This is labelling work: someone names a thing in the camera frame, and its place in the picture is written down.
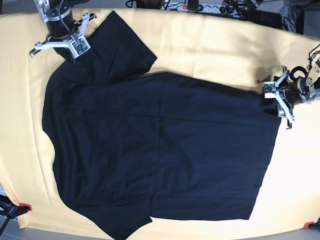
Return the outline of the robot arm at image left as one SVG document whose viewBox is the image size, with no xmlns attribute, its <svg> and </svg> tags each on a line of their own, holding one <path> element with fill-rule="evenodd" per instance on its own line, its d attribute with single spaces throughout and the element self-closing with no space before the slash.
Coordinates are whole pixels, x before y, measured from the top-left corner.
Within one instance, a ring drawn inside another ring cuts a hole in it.
<svg viewBox="0 0 320 240">
<path fill-rule="evenodd" d="M 40 19 L 45 23 L 48 35 L 38 42 L 29 52 L 33 57 L 42 50 L 54 49 L 66 61 L 74 64 L 76 59 L 90 48 L 85 37 L 89 21 L 97 17 L 94 13 L 85 13 L 80 20 L 74 20 L 72 8 L 85 3 L 85 0 L 36 0 Z"/>
</svg>

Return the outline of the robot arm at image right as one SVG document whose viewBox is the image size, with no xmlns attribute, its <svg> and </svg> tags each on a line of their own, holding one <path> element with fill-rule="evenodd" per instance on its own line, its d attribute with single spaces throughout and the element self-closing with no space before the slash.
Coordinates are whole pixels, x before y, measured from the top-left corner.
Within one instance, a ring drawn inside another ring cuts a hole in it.
<svg viewBox="0 0 320 240">
<path fill-rule="evenodd" d="M 293 110 L 296 105 L 311 104 L 320 99 L 320 46 L 308 53 L 306 68 L 296 66 L 283 70 L 275 82 L 277 115 L 287 119 L 287 129 L 294 122 Z"/>
</svg>

